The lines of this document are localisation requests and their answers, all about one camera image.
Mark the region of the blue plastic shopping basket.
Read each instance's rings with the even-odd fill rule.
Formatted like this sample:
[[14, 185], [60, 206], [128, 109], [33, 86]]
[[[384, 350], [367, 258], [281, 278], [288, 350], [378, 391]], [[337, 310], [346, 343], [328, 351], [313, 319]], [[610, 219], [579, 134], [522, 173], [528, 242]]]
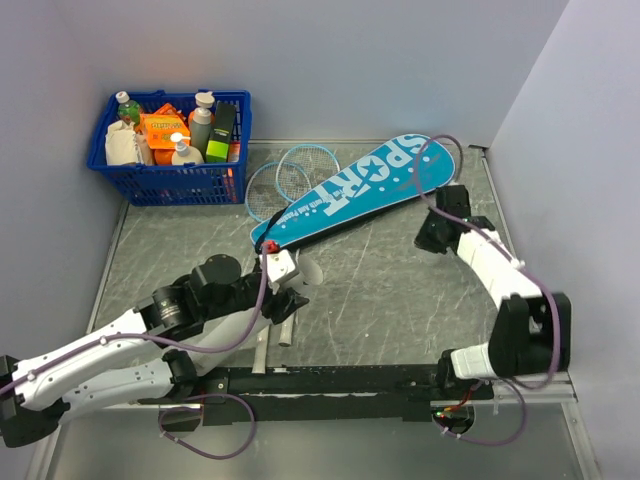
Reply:
[[107, 127], [118, 120], [118, 102], [112, 95], [93, 132], [87, 167], [100, 173], [135, 206], [243, 203], [252, 128], [251, 94], [247, 90], [217, 90], [213, 95], [236, 107], [231, 139], [240, 144], [237, 161], [195, 166], [109, 166], [105, 153]]

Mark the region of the orange round item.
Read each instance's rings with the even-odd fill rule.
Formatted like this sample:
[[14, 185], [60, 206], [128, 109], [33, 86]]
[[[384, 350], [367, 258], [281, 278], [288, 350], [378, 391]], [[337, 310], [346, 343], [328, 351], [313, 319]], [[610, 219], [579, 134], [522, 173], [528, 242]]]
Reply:
[[153, 156], [156, 165], [166, 166], [172, 164], [173, 149], [154, 149]]

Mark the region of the blue SPORT racket cover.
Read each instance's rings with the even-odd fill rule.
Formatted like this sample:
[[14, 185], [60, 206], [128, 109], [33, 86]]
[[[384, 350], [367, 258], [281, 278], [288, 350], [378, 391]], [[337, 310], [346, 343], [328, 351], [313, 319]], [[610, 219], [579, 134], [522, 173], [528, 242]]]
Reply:
[[431, 142], [420, 163], [416, 154], [429, 138], [421, 134], [394, 137], [352, 162], [286, 207], [271, 226], [264, 221], [250, 233], [281, 248], [300, 248], [359, 220], [426, 194], [451, 182], [454, 156]]

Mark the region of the blue racket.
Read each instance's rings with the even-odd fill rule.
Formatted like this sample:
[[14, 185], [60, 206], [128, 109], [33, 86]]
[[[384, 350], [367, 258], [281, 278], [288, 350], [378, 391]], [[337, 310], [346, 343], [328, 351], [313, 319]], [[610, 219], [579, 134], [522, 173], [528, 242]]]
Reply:
[[[245, 192], [245, 207], [250, 217], [258, 223], [269, 220], [282, 210], [289, 202], [276, 188], [276, 169], [278, 163], [273, 161], [259, 167], [248, 181]], [[267, 351], [269, 347], [270, 327], [262, 329], [257, 335], [254, 363], [254, 374], [266, 373]]]
[[300, 144], [289, 149], [276, 168], [275, 185], [289, 203], [340, 170], [335, 155], [317, 144]]

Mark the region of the grey bottle white pump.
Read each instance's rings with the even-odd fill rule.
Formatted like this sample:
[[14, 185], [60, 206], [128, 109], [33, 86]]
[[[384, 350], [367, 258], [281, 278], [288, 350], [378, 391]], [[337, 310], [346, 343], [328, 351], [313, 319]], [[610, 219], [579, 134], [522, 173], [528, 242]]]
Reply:
[[201, 153], [203, 158], [205, 158], [213, 119], [211, 109], [215, 103], [213, 92], [206, 91], [196, 93], [195, 103], [196, 108], [189, 116], [191, 145]]

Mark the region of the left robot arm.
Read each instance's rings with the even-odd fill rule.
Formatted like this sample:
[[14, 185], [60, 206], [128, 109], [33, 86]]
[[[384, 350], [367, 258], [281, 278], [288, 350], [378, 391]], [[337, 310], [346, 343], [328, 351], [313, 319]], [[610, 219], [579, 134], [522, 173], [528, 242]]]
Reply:
[[308, 304], [319, 265], [282, 250], [243, 273], [208, 258], [86, 336], [31, 359], [1, 358], [1, 438], [35, 443], [79, 416], [138, 400], [192, 398], [198, 380]]

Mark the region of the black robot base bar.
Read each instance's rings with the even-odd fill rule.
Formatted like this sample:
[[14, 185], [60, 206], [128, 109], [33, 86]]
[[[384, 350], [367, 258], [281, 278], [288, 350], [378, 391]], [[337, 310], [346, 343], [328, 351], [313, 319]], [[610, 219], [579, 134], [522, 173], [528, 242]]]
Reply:
[[226, 393], [252, 408], [258, 421], [396, 418], [429, 422], [431, 408], [457, 404], [473, 380], [442, 380], [436, 365], [219, 367], [195, 384], [193, 395]]

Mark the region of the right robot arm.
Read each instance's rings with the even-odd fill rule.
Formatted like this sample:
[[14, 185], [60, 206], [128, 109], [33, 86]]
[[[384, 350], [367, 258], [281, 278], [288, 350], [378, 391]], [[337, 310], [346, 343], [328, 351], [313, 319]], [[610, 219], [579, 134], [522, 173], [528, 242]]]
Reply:
[[454, 253], [474, 272], [497, 309], [487, 341], [441, 355], [436, 384], [444, 396], [462, 396], [472, 380], [509, 379], [538, 390], [568, 368], [569, 298], [533, 278], [489, 219], [471, 214], [465, 186], [436, 190], [415, 244], [431, 253]]

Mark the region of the orange snack box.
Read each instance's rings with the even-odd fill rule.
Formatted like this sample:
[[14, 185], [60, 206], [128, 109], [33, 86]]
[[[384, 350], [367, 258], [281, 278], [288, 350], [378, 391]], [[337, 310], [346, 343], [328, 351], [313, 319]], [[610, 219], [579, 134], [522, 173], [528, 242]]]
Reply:
[[190, 130], [178, 115], [142, 114], [140, 126], [152, 150], [173, 150], [175, 143], [171, 136], [174, 133], [179, 133], [183, 140], [190, 141]]

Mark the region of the green bottle white cap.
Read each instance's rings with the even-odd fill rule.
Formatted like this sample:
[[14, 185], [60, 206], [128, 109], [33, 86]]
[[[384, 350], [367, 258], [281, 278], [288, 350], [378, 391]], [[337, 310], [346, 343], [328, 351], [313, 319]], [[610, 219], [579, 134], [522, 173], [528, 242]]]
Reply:
[[117, 92], [115, 98], [118, 103], [119, 119], [129, 125], [138, 126], [143, 113], [141, 106], [126, 91]]

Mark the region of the beige cloth bag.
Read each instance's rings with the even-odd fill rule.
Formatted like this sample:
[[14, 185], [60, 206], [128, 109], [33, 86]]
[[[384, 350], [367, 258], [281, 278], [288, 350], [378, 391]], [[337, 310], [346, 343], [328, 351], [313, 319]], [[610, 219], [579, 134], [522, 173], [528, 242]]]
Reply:
[[152, 150], [146, 137], [123, 120], [110, 124], [105, 136], [106, 164], [127, 166], [153, 164]]

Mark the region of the white shuttlecock tube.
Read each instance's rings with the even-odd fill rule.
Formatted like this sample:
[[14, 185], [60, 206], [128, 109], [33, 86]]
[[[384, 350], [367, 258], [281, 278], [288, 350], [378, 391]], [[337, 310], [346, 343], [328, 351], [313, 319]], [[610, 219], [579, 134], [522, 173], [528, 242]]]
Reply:
[[202, 377], [235, 352], [260, 344], [258, 337], [268, 327], [280, 324], [309, 303], [313, 289], [324, 280], [320, 266], [310, 257], [282, 250], [258, 261], [265, 272], [258, 275], [264, 295], [250, 308], [232, 313], [194, 343], [188, 353], [197, 375]]

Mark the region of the small white pump bottle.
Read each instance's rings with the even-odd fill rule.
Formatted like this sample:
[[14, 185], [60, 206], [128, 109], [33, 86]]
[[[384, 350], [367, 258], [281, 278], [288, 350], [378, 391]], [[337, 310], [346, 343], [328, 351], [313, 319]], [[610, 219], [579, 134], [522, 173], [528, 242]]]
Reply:
[[171, 158], [173, 166], [204, 163], [201, 152], [197, 148], [188, 145], [187, 140], [190, 140], [190, 137], [184, 136], [180, 132], [174, 132], [170, 135], [170, 141], [174, 143], [174, 152]]

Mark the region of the black and green box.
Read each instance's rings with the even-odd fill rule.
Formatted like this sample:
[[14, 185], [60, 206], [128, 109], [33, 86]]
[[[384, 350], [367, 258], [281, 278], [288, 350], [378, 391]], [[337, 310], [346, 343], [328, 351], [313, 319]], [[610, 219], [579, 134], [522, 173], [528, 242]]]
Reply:
[[233, 104], [217, 103], [205, 150], [207, 163], [225, 163], [227, 161], [236, 112], [236, 106]]

